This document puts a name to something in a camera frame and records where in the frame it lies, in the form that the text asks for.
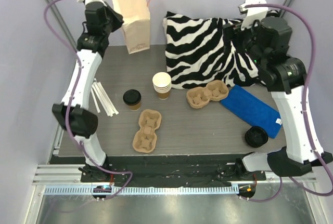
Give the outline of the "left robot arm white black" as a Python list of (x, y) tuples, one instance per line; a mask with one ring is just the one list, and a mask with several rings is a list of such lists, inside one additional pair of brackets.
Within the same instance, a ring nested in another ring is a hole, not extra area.
[(53, 104), (52, 113), (77, 148), (85, 156), (81, 172), (100, 182), (111, 175), (107, 154), (98, 137), (98, 117), (89, 111), (93, 81), (109, 46), (109, 35), (119, 29), (123, 18), (102, 0), (85, 3), (85, 29), (78, 39), (76, 64), (61, 103)]

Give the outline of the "kraft paper gift bag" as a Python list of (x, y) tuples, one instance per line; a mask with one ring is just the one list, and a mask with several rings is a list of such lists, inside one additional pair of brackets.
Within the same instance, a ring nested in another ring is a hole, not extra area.
[(150, 48), (151, 0), (112, 0), (114, 10), (123, 16), (122, 33), (129, 54)]

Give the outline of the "single brown paper cup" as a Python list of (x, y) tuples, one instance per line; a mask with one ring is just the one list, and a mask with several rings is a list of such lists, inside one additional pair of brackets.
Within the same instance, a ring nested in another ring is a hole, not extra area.
[(132, 111), (136, 111), (136, 110), (138, 110), (140, 107), (141, 107), (141, 103), (139, 102), (139, 103), (137, 103), (137, 104), (135, 104), (135, 105), (131, 105), (131, 106), (129, 106), (129, 109), (132, 110)]

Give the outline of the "black plastic cup lid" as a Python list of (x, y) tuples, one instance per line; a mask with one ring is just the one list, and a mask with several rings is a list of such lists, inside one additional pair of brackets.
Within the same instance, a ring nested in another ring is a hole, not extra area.
[(136, 89), (127, 90), (123, 94), (123, 101), (128, 106), (134, 106), (140, 103), (142, 96), (140, 92)]

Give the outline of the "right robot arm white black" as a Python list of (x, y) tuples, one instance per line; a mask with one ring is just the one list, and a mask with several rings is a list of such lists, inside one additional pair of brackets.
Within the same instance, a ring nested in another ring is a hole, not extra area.
[(255, 20), (249, 28), (241, 23), (226, 24), (223, 41), (239, 42), (258, 68), (259, 79), (265, 83), (280, 113), (286, 136), (286, 146), (270, 153), (249, 153), (235, 166), (235, 174), (246, 180), (256, 170), (274, 172), (280, 177), (303, 176), (315, 166), (332, 162), (332, 154), (323, 150), (317, 140), (314, 124), (304, 117), (310, 117), (307, 104), (304, 63), (287, 54), (292, 28), (282, 18), (266, 17)]

